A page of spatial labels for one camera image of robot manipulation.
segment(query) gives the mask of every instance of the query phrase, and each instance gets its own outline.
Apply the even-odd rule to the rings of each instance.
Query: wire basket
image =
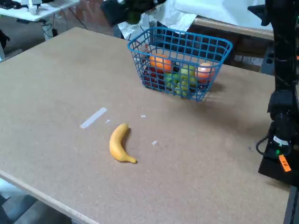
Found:
[[[153,27],[131,40],[128,48],[147,88],[201,101],[229,55],[230,41]]]

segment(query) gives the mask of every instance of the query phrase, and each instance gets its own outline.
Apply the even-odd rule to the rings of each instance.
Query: black cable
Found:
[[[52,2],[52,3],[54,3],[55,5],[57,5],[57,6],[60,8],[60,11],[62,12],[62,14],[64,15],[64,20],[65,20],[65,31],[67,31],[67,30],[68,30],[68,24],[67,24],[66,16],[65,16],[65,14],[64,14],[64,10],[63,10],[57,3],[55,3],[55,2]]]
[[[264,156],[265,153],[262,152],[261,150],[259,150],[258,147],[259,147],[259,145],[260,145],[262,142],[264,142],[266,139],[268,139],[268,137],[269,137],[269,136],[266,135],[266,137],[264,137],[264,138],[262,138],[261,140],[259,140],[259,141],[257,142],[257,144],[256,144],[256,150],[257,150],[257,152],[258,152],[259,154],[261,154],[262,156]]]
[[[67,19],[66,19],[64,10],[55,2],[51,2],[51,4],[55,4],[58,8],[60,8],[60,12],[62,12],[62,14],[64,15],[65,31],[67,31],[68,30],[68,24],[67,24]],[[40,6],[40,7],[49,8],[49,7],[52,7],[52,6]],[[52,25],[53,28],[54,28],[54,20],[55,20],[55,15],[53,16],[53,25]]]
[[[43,21],[42,23],[43,23],[43,25],[41,25],[41,26],[42,26],[42,29],[43,29],[44,26],[48,26],[48,25],[49,25],[49,24],[46,24],[45,21]],[[48,32],[50,29],[53,28],[52,24],[50,24],[50,25],[51,25],[50,28],[47,29],[46,31],[44,31],[44,29],[43,29],[43,33],[44,33],[47,37],[53,37],[53,36],[50,36],[50,35],[48,35],[48,34],[46,33],[46,32]]]
[[[69,10],[71,11],[71,13],[73,13],[73,15],[77,18],[77,20],[85,27],[85,29],[87,29],[87,27],[84,25],[84,23],[76,16],[76,14],[70,8],[69,8]]]

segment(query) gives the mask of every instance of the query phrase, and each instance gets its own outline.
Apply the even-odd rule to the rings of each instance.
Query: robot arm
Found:
[[[263,155],[259,173],[299,187],[299,153],[294,150],[299,143],[299,107],[296,85],[296,26],[299,0],[266,0],[265,5],[251,6],[248,10],[270,23],[274,34],[275,90],[271,95],[268,112],[272,123],[265,138],[256,145]],[[265,152],[259,145],[268,140]],[[281,156],[292,169],[284,169]]]

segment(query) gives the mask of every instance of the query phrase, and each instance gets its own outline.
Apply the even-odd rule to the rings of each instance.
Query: wooden board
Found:
[[[254,150],[273,89],[223,66],[202,103],[151,91],[125,40],[75,28],[1,63],[0,175],[83,224],[281,224],[288,187]],[[109,153],[123,122],[137,164]]]
[[[235,26],[235,25],[229,24],[229,23],[211,20],[211,19],[203,18],[203,17],[195,18],[193,21],[193,25],[211,27],[214,29],[230,31],[233,33],[273,40],[273,31],[271,31],[271,30],[240,27],[240,26]]]

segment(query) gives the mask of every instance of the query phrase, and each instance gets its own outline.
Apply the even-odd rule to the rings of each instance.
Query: banana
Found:
[[[128,124],[119,125],[110,137],[109,147],[111,155],[118,161],[136,163],[136,159],[129,156],[121,145],[122,138],[128,130]]]

